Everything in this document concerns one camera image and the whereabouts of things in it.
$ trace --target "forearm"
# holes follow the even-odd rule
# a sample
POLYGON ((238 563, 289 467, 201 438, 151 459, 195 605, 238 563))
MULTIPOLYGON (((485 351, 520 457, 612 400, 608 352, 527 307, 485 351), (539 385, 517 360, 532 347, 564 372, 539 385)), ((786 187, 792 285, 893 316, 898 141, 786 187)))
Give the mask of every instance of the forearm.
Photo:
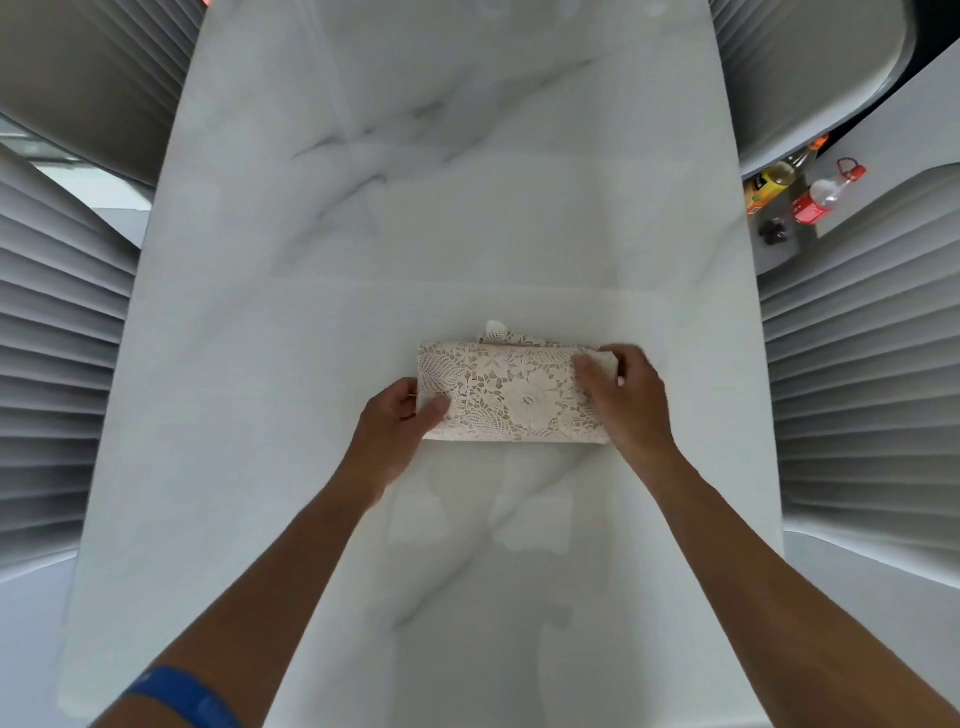
MULTIPOLYGON (((214 690, 245 728, 266 719, 276 691, 331 574, 366 511, 331 482, 193 624, 154 661, 214 690)), ((180 726, 145 698, 124 698, 96 728, 180 726)))
POLYGON ((786 564, 678 453, 632 457, 778 728, 960 726, 960 716, 786 564))

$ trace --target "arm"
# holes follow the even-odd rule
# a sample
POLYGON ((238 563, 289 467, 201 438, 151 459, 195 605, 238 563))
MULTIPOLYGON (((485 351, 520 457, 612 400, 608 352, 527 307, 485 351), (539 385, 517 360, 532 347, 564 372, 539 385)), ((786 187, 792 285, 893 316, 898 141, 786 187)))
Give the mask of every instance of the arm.
POLYGON ((666 394, 637 347, 622 386, 575 364, 616 447, 649 489, 777 728, 960 728, 958 714, 859 622, 789 567, 674 444, 666 394))
MULTIPOLYGON (((449 404, 434 400, 415 415, 415 379, 374 397, 343 463, 280 537, 152 667, 176 667, 217 693, 244 728, 260 728, 307 622, 360 519, 407 469, 449 404)), ((151 698, 118 699, 91 728, 184 728, 151 698)))

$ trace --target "yellow bottle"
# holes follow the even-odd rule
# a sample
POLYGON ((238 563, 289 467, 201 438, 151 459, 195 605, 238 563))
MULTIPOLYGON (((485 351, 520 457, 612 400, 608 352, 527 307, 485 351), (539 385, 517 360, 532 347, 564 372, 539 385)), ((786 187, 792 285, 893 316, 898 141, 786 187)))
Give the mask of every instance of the yellow bottle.
POLYGON ((803 170, 814 162, 817 153, 827 143, 828 138, 829 135, 821 136, 806 149, 770 165, 760 174, 744 182, 743 196, 747 203, 747 214, 756 215, 793 184, 803 170))

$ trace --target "hand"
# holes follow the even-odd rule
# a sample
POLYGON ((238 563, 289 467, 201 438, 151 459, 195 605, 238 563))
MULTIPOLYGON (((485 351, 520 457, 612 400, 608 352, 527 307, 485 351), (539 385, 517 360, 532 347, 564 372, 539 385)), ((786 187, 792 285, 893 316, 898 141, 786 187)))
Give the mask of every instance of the hand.
POLYGON ((416 395, 417 380, 405 378, 367 402, 331 485, 362 497, 368 508, 376 505, 450 408, 450 400, 437 397, 417 413, 416 395))
POLYGON ((601 351, 620 360, 623 385, 610 381, 589 356, 574 357, 577 382, 593 399, 613 444, 633 467, 651 455, 677 451, 666 389, 639 347, 616 344, 601 351))

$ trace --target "white lace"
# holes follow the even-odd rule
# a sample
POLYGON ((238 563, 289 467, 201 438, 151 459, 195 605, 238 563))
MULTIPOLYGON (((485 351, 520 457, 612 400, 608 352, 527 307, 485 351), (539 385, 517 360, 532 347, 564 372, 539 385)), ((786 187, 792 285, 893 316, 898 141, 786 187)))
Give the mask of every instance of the white lace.
POLYGON ((610 379, 617 359, 609 352, 562 347, 510 333, 491 322, 489 343, 420 347, 418 408, 438 395, 450 410, 428 438, 475 442, 610 441, 589 399, 576 385, 573 356, 587 353, 610 379))

